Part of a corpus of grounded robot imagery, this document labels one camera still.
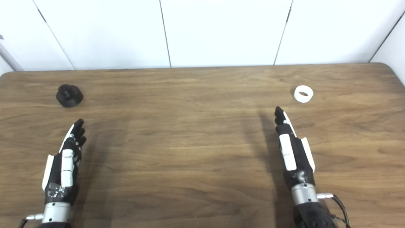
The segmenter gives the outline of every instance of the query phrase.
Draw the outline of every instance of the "tape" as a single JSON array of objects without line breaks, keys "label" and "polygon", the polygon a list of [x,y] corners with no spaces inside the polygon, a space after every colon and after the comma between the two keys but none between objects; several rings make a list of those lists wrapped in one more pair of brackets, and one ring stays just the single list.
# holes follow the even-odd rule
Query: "tape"
[{"label": "tape", "polygon": [[297,88],[295,88],[294,91],[294,98],[301,102],[301,103],[307,103],[311,100],[313,96],[313,90],[309,87],[309,86],[298,86]]}]

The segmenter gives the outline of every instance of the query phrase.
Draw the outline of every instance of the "white plastic panel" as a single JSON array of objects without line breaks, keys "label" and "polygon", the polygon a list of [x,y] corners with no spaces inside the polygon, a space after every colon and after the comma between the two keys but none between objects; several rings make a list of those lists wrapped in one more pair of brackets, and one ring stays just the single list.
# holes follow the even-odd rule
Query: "white plastic panel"
[{"label": "white plastic panel", "polygon": [[292,150],[290,135],[282,134],[279,136],[281,153],[283,155],[284,164],[287,171],[296,170],[297,164],[295,162],[294,151]]},{"label": "white plastic panel", "polygon": [[276,64],[369,62],[404,0],[294,0]]},{"label": "white plastic panel", "polygon": [[75,69],[170,67],[159,0],[35,0]]},{"label": "white plastic panel", "polygon": [[405,85],[405,18],[398,22],[371,61],[390,66]]},{"label": "white plastic panel", "polygon": [[312,172],[315,172],[315,162],[314,162],[313,157],[312,157],[312,152],[311,152],[311,148],[309,147],[308,139],[306,137],[302,138],[301,143],[303,144],[305,155],[307,156],[307,160],[309,162],[309,165],[312,168]]},{"label": "white plastic panel", "polygon": [[32,0],[0,0],[0,22],[0,52],[16,70],[73,70]]},{"label": "white plastic panel", "polygon": [[0,77],[7,73],[13,71],[13,69],[10,67],[10,65],[3,59],[2,56],[0,56]]},{"label": "white plastic panel", "polygon": [[172,67],[273,65],[291,0],[161,0]]},{"label": "white plastic panel", "polygon": [[54,159],[55,159],[54,156],[48,155],[47,164],[45,165],[44,178],[42,179],[42,189],[44,191],[45,191],[45,188],[47,187],[47,184],[49,181],[49,176],[51,175],[51,170],[52,170],[52,165],[53,165]]},{"label": "white plastic panel", "polygon": [[62,164],[60,172],[60,182],[62,187],[73,186],[73,150],[62,150]]}]

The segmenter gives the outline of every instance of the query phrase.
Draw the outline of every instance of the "black robotic finger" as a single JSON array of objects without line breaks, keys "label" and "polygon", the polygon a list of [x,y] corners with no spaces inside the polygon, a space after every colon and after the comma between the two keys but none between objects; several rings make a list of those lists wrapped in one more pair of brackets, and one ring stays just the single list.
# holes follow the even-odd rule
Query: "black robotic finger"
[{"label": "black robotic finger", "polygon": [[71,134],[73,134],[75,137],[77,136],[77,134],[79,133],[80,129],[83,127],[84,124],[84,120],[83,119],[78,119],[75,123],[74,123],[74,127],[71,131]]},{"label": "black robotic finger", "polygon": [[276,107],[274,115],[276,116],[276,119],[274,121],[277,125],[283,124],[286,120],[286,117],[284,116],[284,110],[282,110],[279,106]]},{"label": "black robotic finger", "polygon": [[86,132],[86,130],[84,128],[79,129],[79,132],[77,134],[75,134],[75,138],[78,141],[78,139],[80,139],[84,133]]},{"label": "black robotic finger", "polygon": [[79,144],[79,147],[82,147],[83,144],[86,142],[86,140],[87,140],[87,138],[85,136],[79,138],[78,141],[77,141],[78,144]]},{"label": "black robotic finger", "polygon": [[76,166],[79,166],[81,161],[81,150],[77,150],[76,155],[75,155],[75,159],[74,159],[74,163]]}]

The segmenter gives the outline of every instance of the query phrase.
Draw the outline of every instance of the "wire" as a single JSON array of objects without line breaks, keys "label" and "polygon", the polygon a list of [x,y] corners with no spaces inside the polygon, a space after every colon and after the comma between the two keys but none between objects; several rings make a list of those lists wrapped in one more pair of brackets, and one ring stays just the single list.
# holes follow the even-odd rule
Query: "wire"
[{"label": "wire", "polygon": [[337,203],[337,205],[339,205],[340,209],[343,212],[343,216],[345,218],[346,228],[350,228],[349,217],[347,216],[346,208],[343,205],[342,201],[340,201],[340,199],[337,197],[337,195],[333,195],[332,199]]},{"label": "wire", "polygon": [[336,217],[336,216],[332,216],[332,219],[337,219],[342,221],[344,224],[346,224],[346,228],[352,228],[344,219]]},{"label": "wire", "polygon": [[28,219],[23,219],[23,220],[21,220],[21,223],[20,223],[20,225],[18,226],[18,228],[23,228],[27,222],[28,222]]}]

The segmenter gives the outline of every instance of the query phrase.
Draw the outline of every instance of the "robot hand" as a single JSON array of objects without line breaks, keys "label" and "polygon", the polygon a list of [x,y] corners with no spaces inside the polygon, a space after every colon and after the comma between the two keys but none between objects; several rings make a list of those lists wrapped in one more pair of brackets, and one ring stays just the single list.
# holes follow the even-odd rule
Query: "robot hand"
[{"label": "robot hand", "polygon": [[[298,228],[330,228],[332,219],[339,219],[350,228],[346,210],[339,198],[330,193],[317,194],[315,191],[315,162],[307,138],[299,139],[291,121],[280,107],[275,110],[276,132],[279,135],[280,150],[285,170],[284,180],[292,193],[295,203],[294,222]],[[320,199],[333,199],[343,211],[345,219],[332,215]]]},{"label": "robot hand", "polygon": [[59,153],[48,156],[42,181],[45,204],[65,202],[73,205],[76,200],[79,191],[77,172],[81,161],[81,147],[86,142],[83,123],[82,119],[76,121],[66,134]]},{"label": "robot hand", "polygon": [[19,228],[28,220],[42,220],[38,228],[71,228],[70,208],[79,192],[77,173],[81,161],[81,147],[86,142],[84,121],[76,121],[66,134],[59,153],[48,155],[42,189],[45,192],[43,214],[29,215],[21,221]]}]

